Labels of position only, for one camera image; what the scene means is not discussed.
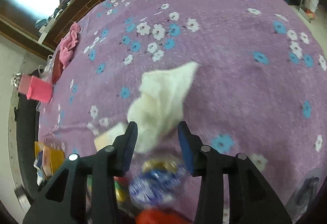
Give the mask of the pink tissue pack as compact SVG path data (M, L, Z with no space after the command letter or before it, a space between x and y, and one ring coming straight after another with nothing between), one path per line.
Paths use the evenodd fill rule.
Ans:
M44 146L42 156L42 168L46 177L51 177L53 175L50 154L50 149L47 146Z

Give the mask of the pink crumpled cloth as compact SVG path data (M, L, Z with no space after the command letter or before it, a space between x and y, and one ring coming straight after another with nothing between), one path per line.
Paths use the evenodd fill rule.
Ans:
M74 49L79 43L78 35L80 31L81 31L80 25L74 22L70 26L67 35L64 38L62 38L61 42L59 43L59 48L60 48L59 60L63 65L63 69L66 69L66 67L70 64L70 61L74 54Z

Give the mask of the blue white patterned pouch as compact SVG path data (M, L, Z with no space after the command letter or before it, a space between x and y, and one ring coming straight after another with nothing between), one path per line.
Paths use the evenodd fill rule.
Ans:
M150 159L129 184L131 202L138 208L167 207L177 200L187 176L178 159Z

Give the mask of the cream white cloth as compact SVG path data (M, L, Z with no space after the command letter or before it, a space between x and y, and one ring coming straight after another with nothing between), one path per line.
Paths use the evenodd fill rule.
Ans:
M145 72L141 76L140 96L128 109L127 120L138 125L135 152L144 154L184 118L183 104L199 64L188 62L168 70Z

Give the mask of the purple floral tablecloth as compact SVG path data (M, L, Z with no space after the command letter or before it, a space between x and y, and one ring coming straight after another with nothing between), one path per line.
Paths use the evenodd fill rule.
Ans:
M66 154L96 153L127 126L145 72L199 68L184 118L221 154L245 153L297 222L326 178L326 59L283 0L106 0L80 21L79 43L40 107L38 138ZM135 152L178 155L177 130Z

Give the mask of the glass bottle with lid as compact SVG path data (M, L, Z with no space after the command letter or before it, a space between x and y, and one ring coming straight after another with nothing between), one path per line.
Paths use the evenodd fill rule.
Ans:
M32 77L25 73L15 73L11 79L11 85L16 88L19 93L27 95Z

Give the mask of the red soft object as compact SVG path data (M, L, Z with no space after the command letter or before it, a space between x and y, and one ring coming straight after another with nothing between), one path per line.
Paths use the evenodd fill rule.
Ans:
M189 224L191 220L175 210L161 210L157 208L141 211L135 217L137 224Z

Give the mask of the black sofa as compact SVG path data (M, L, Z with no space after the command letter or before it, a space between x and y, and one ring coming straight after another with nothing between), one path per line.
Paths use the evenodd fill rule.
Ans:
M24 94L19 94L18 105L15 107L18 163L24 192L30 202L33 202L40 192L37 171L33 166L34 143L38 141L39 132L37 105L36 100L28 100Z

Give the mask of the green yellow sponge pack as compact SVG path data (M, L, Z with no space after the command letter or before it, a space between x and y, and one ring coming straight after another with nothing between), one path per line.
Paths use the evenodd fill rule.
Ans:
M91 175L87 176L86 202L89 204L91 202L92 179L93 177ZM116 199L119 204L126 202L128 199L128 184L129 181L126 177L114 177Z

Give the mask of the dark red packet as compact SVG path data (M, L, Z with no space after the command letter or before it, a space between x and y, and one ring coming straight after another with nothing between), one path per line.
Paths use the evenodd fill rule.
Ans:
M63 64L60 61L60 50L57 51L55 55L55 60L53 63L53 73L52 73L52 84L55 85L57 81L60 79L63 72Z

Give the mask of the yellow cardboard box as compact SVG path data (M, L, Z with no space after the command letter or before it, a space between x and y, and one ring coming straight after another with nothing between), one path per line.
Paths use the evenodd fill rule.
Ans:
M42 156L43 156L43 147L46 146L41 142L35 141L34 142L34 153L36 158L36 168L41 170L43 175L46 177L43 168L42 168ZM50 149L50 156L51 156L51 165L52 165L52 172L53 175L55 172L61 167L63 162L65 161L64 151L60 147L48 147Z

